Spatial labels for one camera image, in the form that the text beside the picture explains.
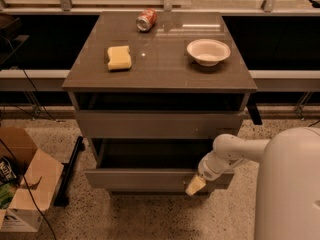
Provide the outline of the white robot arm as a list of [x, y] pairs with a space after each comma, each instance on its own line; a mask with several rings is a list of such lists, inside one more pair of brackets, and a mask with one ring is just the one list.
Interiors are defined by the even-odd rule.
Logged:
[[246, 160], [259, 164], [254, 239], [320, 240], [320, 129], [291, 128], [262, 140], [222, 134], [186, 193], [197, 193]]

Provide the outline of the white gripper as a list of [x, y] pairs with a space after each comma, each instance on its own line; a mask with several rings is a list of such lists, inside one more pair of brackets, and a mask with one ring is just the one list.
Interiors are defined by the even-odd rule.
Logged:
[[215, 181], [226, 171], [240, 165], [244, 159], [230, 154], [211, 151], [198, 164], [198, 174], [194, 175], [186, 188], [189, 196], [196, 194], [206, 186], [206, 181]]

